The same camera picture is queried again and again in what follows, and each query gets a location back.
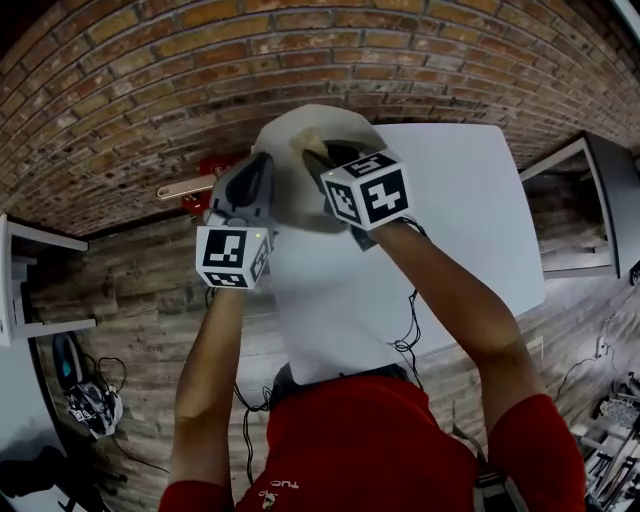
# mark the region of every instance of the red brick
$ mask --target red brick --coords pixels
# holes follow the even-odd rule
[[[16,66],[4,77],[0,85],[0,104],[22,83],[26,75],[22,67]]]
[[[337,48],[358,46],[358,32],[314,32],[313,34],[284,34],[252,41],[256,55],[266,53],[306,50],[307,48]]]
[[[424,10],[423,0],[373,0],[373,5],[391,11],[421,13]]]
[[[162,18],[150,25],[141,26],[92,51],[80,61],[80,67],[85,73],[90,73],[143,44],[172,34],[173,31],[174,26],[171,18]]]
[[[41,89],[38,94],[29,98],[29,101],[24,103],[22,107],[7,121],[4,126],[4,130],[7,133],[15,133],[18,129],[26,123],[31,116],[37,113],[42,107],[51,99],[49,93],[46,90]]]
[[[73,110],[73,113],[78,116],[79,119],[82,119],[91,112],[104,107],[107,103],[109,103],[109,98],[104,94],[94,94],[86,100],[76,103],[71,110]]]
[[[469,46],[451,41],[442,41],[431,37],[416,37],[413,42],[413,49],[427,53],[439,53],[453,57],[465,57]]]
[[[445,25],[440,31],[440,37],[474,44],[478,42],[478,39],[480,39],[480,34],[475,30],[470,30],[468,28]]]
[[[186,91],[183,93],[174,94],[173,96],[162,98],[161,100],[150,103],[149,105],[145,105],[142,108],[137,108],[136,110],[127,113],[127,117],[131,120],[131,122],[137,123],[158,114],[163,114],[171,110],[177,110],[188,105],[202,103],[206,101],[206,99],[207,94],[202,89]]]
[[[484,11],[488,14],[495,14],[500,7],[498,0],[458,0],[459,4],[466,5],[467,7],[473,7],[479,11]]]
[[[115,119],[112,119],[111,121],[109,121],[108,123],[105,123],[103,125],[101,125],[100,127],[96,128],[94,131],[100,136],[100,137],[109,137],[115,133],[118,133],[122,130],[124,130],[125,128],[129,127],[130,123],[128,121],[128,119],[124,116],[120,116],[120,117],[116,117]]]
[[[522,62],[526,62],[527,64],[533,64],[537,56],[534,53],[531,53],[526,50],[520,50],[519,48],[512,46],[500,39],[496,39],[493,37],[485,36],[480,41],[480,46],[483,48],[487,48],[496,53],[501,53],[503,55],[508,55],[509,57],[513,57]]]
[[[43,112],[38,112],[35,116],[31,118],[31,120],[22,127],[22,131],[28,135],[33,135],[37,132],[44,123],[49,120],[47,116],[44,115]]]
[[[78,68],[68,68],[47,84],[47,90],[51,93],[51,96],[55,98],[69,89],[73,84],[78,83],[83,77],[82,71]]]
[[[593,45],[587,41],[587,39],[580,34],[576,29],[574,29],[571,25],[569,25],[566,21],[558,18],[551,25],[556,29],[558,34],[562,34],[564,37],[569,39],[574,45],[576,45],[583,52],[590,52],[593,48]]]
[[[123,80],[118,80],[111,86],[111,94],[117,98],[131,91],[152,84],[158,80],[163,80],[171,76],[183,73],[193,68],[193,58],[189,56],[176,59],[165,60],[150,66],[132,75],[128,75]]]
[[[225,80],[223,82],[214,82],[209,86],[209,95],[224,96],[227,94],[237,94],[243,91],[250,91],[255,88],[252,77],[237,78],[235,80]]]
[[[231,64],[198,69],[193,73],[175,79],[174,84],[178,89],[191,89],[218,80],[235,78],[250,73],[271,71],[277,68],[278,61],[275,58],[247,59]]]
[[[485,103],[497,103],[500,98],[498,94],[480,92],[480,91],[475,91],[473,89],[465,89],[462,87],[452,87],[451,89],[449,89],[449,91],[451,95],[456,98],[479,100]]]
[[[545,25],[550,25],[555,19],[555,15],[536,2],[530,2],[526,5],[524,12],[533,16],[538,21],[541,21]]]
[[[502,23],[484,17],[474,11],[461,9],[453,4],[430,2],[427,14],[434,18],[459,23],[460,25],[467,25],[492,34],[501,34],[505,29]]]
[[[33,94],[45,85],[56,73],[62,71],[74,60],[88,52],[89,44],[84,38],[74,39],[57,53],[49,57],[36,71],[31,73],[24,82],[23,89]]]
[[[206,4],[199,4],[182,13],[182,28],[188,29],[212,21],[233,18],[237,14],[238,7],[236,0],[218,0]]]
[[[88,76],[81,82],[67,89],[65,93],[58,96],[49,106],[45,109],[45,113],[48,116],[54,116],[64,109],[69,108],[74,103],[94,93],[98,89],[101,89],[113,79],[109,72],[105,69]]]
[[[360,80],[391,80],[396,74],[395,66],[358,66],[354,78]]]
[[[4,117],[11,116],[24,103],[24,100],[24,96],[19,91],[14,92],[0,107],[0,113]]]
[[[557,63],[560,67],[564,69],[571,69],[573,66],[573,61],[566,57],[564,54],[556,50],[550,44],[545,43],[544,41],[536,41],[533,45],[533,50],[538,54],[546,57],[547,59]]]
[[[0,163],[9,158],[14,151],[16,151],[25,143],[26,140],[27,136],[22,132],[18,132],[13,137],[11,137],[11,139],[9,139],[9,142],[2,146],[2,151],[0,151]]]
[[[417,52],[398,52],[381,50],[335,50],[334,62],[340,64],[402,64],[422,66],[425,55]]]
[[[0,73],[7,74],[13,66],[25,55],[53,26],[65,16],[65,10],[61,4],[54,4],[37,23],[27,29],[22,37],[4,55],[0,61]]]
[[[68,12],[75,11],[87,2],[89,2],[89,0],[62,0],[62,4],[67,8]]]
[[[543,0],[543,2],[569,22],[575,17],[575,13],[567,6],[565,0]]]
[[[38,149],[45,142],[50,141],[54,138],[55,135],[63,131],[65,128],[71,126],[73,123],[77,121],[76,116],[67,112],[62,114],[55,119],[52,119],[47,124],[45,124],[38,132],[32,136],[28,144],[33,149]]]
[[[119,32],[138,24],[138,16],[133,7],[127,7],[107,16],[87,30],[94,44],[100,44]]]
[[[480,75],[482,77],[491,78],[496,82],[501,82],[505,84],[513,84],[516,81],[516,77],[509,73],[504,73],[496,69],[491,69],[486,66],[481,66],[479,64],[467,63],[463,68],[463,72],[470,73],[472,75]]]
[[[259,87],[282,87],[304,82],[321,82],[324,80],[345,80],[349,77],[349,70],[343,67],[319,68],[305,71],[285,71],[270,73],[255,78]]]
[[[188,52],[221,41],[261,34],[268,32],[268,30],[268,16],[237,18],[203,27],[195,31],[178,34],[156,45],[156,49],[161,56],[170,57],[178,53]]]
[[[244,43],[232,43],[216,46],[211,50],[205,50],[195,54],[196,66],[204,67],[220,62],[243,59],[247,56],[247,45]]]
[[[158,14],[193,2],[194,0],[142,0],[140,12],[145,19],[154,18]]]
[[[431,55],[425,63],[425,67],[442,69],[443,71],[459,71],[463,60],[458,57],[448,57],[445,55]]]
[[[155,60],[149,48],[142,48],[114,60],[109,64],[109,68],[111,68],[114,75],[124,76],[153,64]]]
[[[169,96],[169,94],[173,94],[174,92],[176,92],[176,89],[171,82],[160,82],[159,84],[145,87],[141,91],[136,92],[133,94],[133,99],[136,104],[142,105],[157,100],[158,98]]]
[[[287,7],[360,7],[367,0],[244,0],[246,12],[273,11]]]
[[[498,57],[497,55],[490,55],[484,61],[484,64],[490,66],[492,68],[499,68],[505,71],[510,71],[516,65],[515,61],[511,59],[505,59],[503,57]]]
[[[347,104],[351,106],[380,105],[384,94],[350,94]]]
[[[330,62],[328,51],[285,53],[280,56],[285,68],[304,68],[309,66],[325,66]]]
[[[71,132],[76,136],[80,137],[84,135],[93,127],[102,124],[112,117],[116,117],[123,112],[126,112],[133,108],[133,103],[129,98],[122,98],[121,100],[115,101],[109,104],[107,107],[101,108],[89,114],[87,117],[81,119],[78,123],[76,123],[72,128]]]
[[[278,14],[277,30],[301,30],[305,28],[327,28],[331,26],[329,11],[296,12]]]
[[[122,130],[111,137],[107,137],[96,142],[92,148],[97,153],[102,153],[108,149],[111,149],[115,146],[119,146],[120,144],[124,144],[125,142],[138,138],[146,133],[152,132],[154,127],[148,121],[137,124],[135,126],[131,126],[125,130]]]
[[[22,65],[29,71],[33,71],[38,64],[56,51],[58,43],[53,37],[47,36],[36,43],[22,58]]]
[[[535,18],[525,14],[509,5],[505,5],[498,12],[498,17],[509,23],[520,27],[527,32],[544,39],[545,41],[552,41],[556,36],[555,30],[547,27],[543,23],[540,23]]]
[[[520,48],[528,48],[536,40],[535,37],[530,36],[526,32],[518,30],[517,28],[514,28],[514,27],[509,27],[509,29],[507,30],[507,32],[504,34],[503,37],[508,41],[515,43]]]
[[[424,105],[449,106],[451,98],[448,96],[418,96],[415,94],[389,94],[386,103],[389,105]]]
[[[418,29],[418,21],[410,16],[380,11],[338,11],[335,13],[336,27],[366,27],[388,30]]]
[[[407,48],[411,34],[401,32],[368,31],[365,34],[364,46],[382,48]]]

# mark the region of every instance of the red object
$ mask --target red object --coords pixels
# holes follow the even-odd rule
[[[215,174],[220,176],[225,171],[231,169],[249,153],[233,153],[230,155],[212,155],[200,160],[199,175],[208,176]],[[190,196],[182,198],[182,207],[192,215],[202,215],[209,208],[211,202],[211,191],[196,192]]]
[[[236,510],[471,512],[476,459],[440,430],[428,406],[416,386],[387,377],[338,379],[288,397],[269,420],[266,469]],[[584,511],[582,457],[547,395],[499,420],[489,454],[530,512]],[[232,505],[216,485],[178,482],[160,512],[184,510]]]

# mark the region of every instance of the person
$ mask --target person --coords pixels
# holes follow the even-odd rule
[[[530,512],[583,511],[582,458],[507,306],[408,225],[370,236],[477,366],[491,468]],[[161,512],[234,509],[228,427],[245,300],[240,290],[215,293],[186,361]],[[428,396],[397,370],[311,386],[276,379],[266,467],[235,510],[473,511],[476,457],[439,429]]]

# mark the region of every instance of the wire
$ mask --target wire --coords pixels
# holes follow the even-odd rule
[[[560,398],[562,389],[564,388],[564,385],[567,383],[567,379],[569,378],[569,375],[571,375],[571,372],[575,370],[578,366],[580,366],[582,363],[586,363],[587,361],[597,361],[597,359],[595,357],[587,357],[586,359],[583,359],[582,361],[577,362],[569,369],[569,371],[565,374],[564,379],[562,380],[562,384],[560,384],[560,387],[558,388],[558,393],[556,394],[556,399],[555,399],[556,402]]]
[[[114,435],[112,435],[110,437],[113,440],[113,444],[115,444],[118,447],[118,450],[120,450],[127,458],[129,458],[129,459],[131,459],[131,460],[133,460],[135,462],[138,462],[140,464],[144,464],[145,466],[149,466],[150,468],[158,469],[160,471],[164,471],[165,473],[169,474],[169,471],[167,471],[166,469],[161,468],[160,466],[156,466],[154,464],[150,464],[149,462],[145,462],[145,461],[143,461],[141,459],[138,459],[137,457],[134,457],[133,455],[131,455],[127,451],[123,450],[122,446],[120,446],[118,444],[118,441],[115,438],[115,432],[114,432]]]
[[[120,393],[120,390],[124,387],[125,383],[127,382],[127,367],[122,362],[122,359],[118,357],[101,357],[100,359],[98,359],[98,374],[105,384],[107,384],[107,381],[103,377],[102,369],[100,367],[100,365],[102,364],[102,361],[118,361],[122,366],[122,382],[120,383],[120,386],[118,387],[118,389],[116,389],[116,393]]]
[[[96,360],[91,357],[89,354],[82,352],[82,354],[84,355],[84,357],[86,357],[87,359],[89,359],[89,361],[91,361],[93,363],[93,374],[100,379],[104,386],[105,386],[105,390],[108,390],[111,386],[109,385],[109,383],[107,382],[107,380],[104,378],[104,375],[102,373],[102,370],[100,368],[100,365],[102,364],[102,361],[117,361],[122,365],[122,372],[123,372],[123,376],[122,376],[122,382],[120,383],[120,386],[118,387],[118,389],[115,391],[115,393],[120,393],[120,391],[122,390],[122,388],[124,387],[125,383],[127,382],[127,366],[124,364],[124,362],[122,361],[122,359],[118,358],[118,357],[101,357],[100,359],[98,359],[98,362],[96,363]],[[102,397],[102,405],[105,408],[109,407],[109,404],[107,403],[107,398],[106,396]],[[138,462],[139,464],[143,464],[145,466],[149,466],[150,468],[154,468],[154,469],[158,469],[160,471],[164,471],[165,473],[169,473],[169,471],[167,471],[166,469],[160,467],[160,466],[156,466],[154,464],[151,464],[149,462],[145,462],[142,459],[138,459],[137,457],[134,457],[133,455],[131,455],[130,453],[128,453],[127,451],[125,451],[122,446],[120,446],[118,444],[118,441],[115,438],[115,432],[109,436],[111,437],[111,439],[113,440],[113,443],[118,447],[118,449],[125,455],[125,457]]]
[[[415,220],[409,217],[400,217],[399,221],[411,226],[413,229],[418,231],[422,236],[429,239],[424,228],[420,224],[418,224]],[[424,386],[422,385],[422,381],[420,380],[420,375],[418,374],[418,369],[416,368],[416,355],[413,352],[413,347],[415,347],[416,344],[422,338],[422,329],[420,329],[420,323],[418,322],[418,316],[416,315],[417,297],[418,297],[418,290],[414,288],[413,292],[408,297],[409,309],[411,311],[411,323],[409,324],[409,330],[407,331],[407,334],[405,334],[399,340],[393,341],[389,344],[392,345],[400,353],[402,358],[407,362],[407,365],[409,365],[409,368],[411,369],[411,372],[413,373],[413,376],[415,377],[418,383],[418,386],[422,391],[424,391]],[[415,334],[413,335],[413,339],[411,341],[408,341],[409,338],[411,337],[411,333],[413,333],[414,331],[415,331]],[[409,363],[409,361],[405,357],[406,352],[409,352],[409,354],[411,354],[411,363]]]
[[[261,405],[249,405],[249,403],[244,399],[242,393],[240,393],[240,388],[238,388],[238,383],[234,383],[233,392],[240,400],[240,403],[246,407],[246,411],[244,412],[244,418],[242,420],[242,436],[244,437],[244,442],[247,445],[247,478],[249,483],[253,485],[253,469],[251,467],[251,463],[253,462],[253,443],[251,442],[251,436],[249,435],[249,413],[252,412],[269,412],[271,409],[271,390],[264,386],[262,388],[262,397],[264,402]]]
[[[616,351],[615,349],[606,341],[602,341],[602,344],[606,347],[606,352],[604,353],[604,356],[608,356],[609,352],[611,352],[611,367],[613,368],[613,371],[618,373],[618,369],[616,368],[616,364],[615,364],[615,357],[616,357]],[[582,361],[578,361],[576,364],[574,364],[569,371],[565,374],[564,379],[562,379],[562,384],[560,384],[560,387],[558,388],[558,392],[556,393],[556,399],[555,402],[558,401],[558,399],[560,398],[560,394],[562,393],[562,389],[564,388],[565,384],[567,383],[567,379],[569,378],[569,375],[571,375],[571,372],[573,370],[575,370],[578,366],[580,366],[583,363],[586,363],[587,361],[597,361],[599,358],[598,357],[587,357],[586,359],[583,359]]]

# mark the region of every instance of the cable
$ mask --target cable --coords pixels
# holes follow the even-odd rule
[[[262,397],[264,398],[264,402],[261,405],[249,405],[248,402],[240,393],[240,388],[238,388],[238,383],[234,383],[233,392],[240,400],[240,403],[246,407],[246,411],[244,412],[244,418],[242,420],[242,436],[244,437],[244,442],[247,445],[247,478],[249,483],[253,485],[253,469],[251,468],[251,463],[253,462],[253,443],[251,442],[251,436],[249,435],[249,413],[251,412],[269,412],[271,408],[271,390],[264,386],[262,388]]]
[[[577,362],[569,369],[569,371],[565,374],[564,379],[562,380],[562,384],[560,384],[560,387],[558,388],[558,393],[556,394],[555,402],[557,402],[558,398],[560,398],[560,394],[562,393],[562,388],[564,388],[564,385],[567,383],[567,379],[569,378],[569,375],[571,375],[571,372],[575,370],[578,366],[580,366],[582,363],[586,363],[587,361],[597,361],[597,359],[595,357],[587,357],[586,359],[583,359],[582,361]]]
[[[400,222],[403,222],[411,226],[413,229],[418,231],[422,236],[429,239],[424,228],[420,224],[418,224],[415,220],[409,217],[400,217],[400,219],[398,220]],[[415,347],[416,344],[420,341],[420,338],[422,338],[422,329],[420,329],[420,323],[418,322],[418,316],[416,315],[417,297],[418,297],[418,290],[414,288],[413,292],[408,297],[409,309],[411,311],[411,323],[409,324],[409,330],[407,331],[407,334],[405,334],[404,337],[402,337],[401,339],[393,341],[389,344],[392,345],[393,348],[395,348],[398,351],[398,353],[402,356],[402,358],[407,362],[407,365],[411,369],[411,372],[413,373],[413,376],[415,377],[418,383],[418,386],[422,391],[424,391],[424,386],[422,385],[422,381],[420,380],[420,375],[418,374],[418,369],[416,368],[416,355],[413,352],[413,347]],[[413,339],[411,341],[407,341],[410,338],[411,333],[414,332],[414,330],[415,330],[415,334],[413,336]],[[409,363],[409,361],[405,357],[404,355],[405,352],[409,352],[409,354],[411,354],[411,363]]]
[[[149,466],[150,468],[158,469],[160,471],[164,471],[165,473],[169,474],[169,471],[167,471],[166,469],[161,468],[160,466],[156,466],[154,464],[150,464],[149,462],[145,462],[145,461],[143,461],[141,459],[138,459],[138,458],[134,457],[133,455],[131,455],[130,453],[128,453],[125,450],[123,450],[122,446],[120,446],[118,444],[118,441],[115,438],[115,432],[114,432],[114,435],[112,435],[110,437],[113,440],[113,444],[115,444],[118,447],[118,450],[120,450],[127,458],[129,458],[129,459],[131,459],[131,460],[133,460],[135,462],[138,462],[140,464],[144,464],[145,466]]]
[[[609,351],[611,351],[611,367],[613,368],[613,371],[618,373],[618,369],[616,368],[616,364],[614,362],[614,359],[616,357],[616,351],[615,349],[606,341],[602,341],[602,344],[606,347],[606,352],[604,353],[604,356],[608,356],[609,355]],[[556,399],[555,402],[558,401],[558,399],[560,398],[560,394],[562,393],[562,389],[564,388],[565,384],[567,383],[567,379],[569,378],[569,375],[571,374],[571,372],[573,370],[575,370],[578,366],[580,366],[582,363],[586,363],[587,361],[597,361],[599,358],[598,357],[587,357],[586,359],[583,359],[582,361],[578,361],[576,364],[574,364],[569,371],[565,374],[564,379],[562,379],[562,384],[560,384],[560,387],[558,388],[558,392],[556,393]]]
[[[118,387],[118,389],[115,391],[115,393],[120,393],[120,391],[122,390],[122,388],[124,387],[125,383],[127,382],[127,366],[124,364],[124,362],[122,361],[122,359],[118,358],[118,357],[101,357],[100,359],[98,359],[98,362],[96,363],[96,360],[91,357],[89,354],[82,352],[82,355],[84,355],[84,357],[86,357],[87,359],[89,359],[89,361],[91,361],[93,363],[93,374],[102,381],[102,383],[105,386],[105,389],[108,390],[111,386],[109,385],[109,383],[107,382],[107,380],[104,378],[104,375],[102,373],[102,370],[100,368],[100,365],[102,363],[102,361],[117,361],[122,365],[122,372],[123,372],[123,377],[122,377],[122,382],[120,383],[120,386]],[[107,399],[106,396],[103,395],[102,397],[102,405],[105,408],[109,407],[109,404],[107,403]],[[165,473],[169,473],[169,471],[167,471],[166,469],[160,467],[160,466],[156,466],[154,464],[150,464],[149,462],[145,462],[142,459],[138,459],[137,457],[134,457],[133,455],[131,455],[130,453],[128,453],[127,451],[125,451],[122,446],[120,446],[118,444],[118,441],[115,438],[115,432],[109,436],[111,437],[111,439],[113,440],[113,443],[118,447],[118,449],[129,459],[138,462],[139,464],[143,464],[145,466],[149,466],[150,468],[154,468],[154,469],[158,469],[160,471],[164,471]]]
[[[105,384],[107,383],[107,381],[105,380],[104,376],[102,375],[102,369],[100,368],[100,365],[102,364],[102,361],[118,361],[120,363],[120,365],[122,366],[122,374],[123,374],[122,375],[122,382],[120,383],[120,386],[118,387],[118,389],[116,389],[116,393],[120,393],[120,390],[124,387],[125,383],[127,382],[127,367],[122,362],[122,359],[120,359],[118,357],[101,357],[100,359],[98,359],[98,374],[99,374],[100,378],[102,379],[102,381]]]

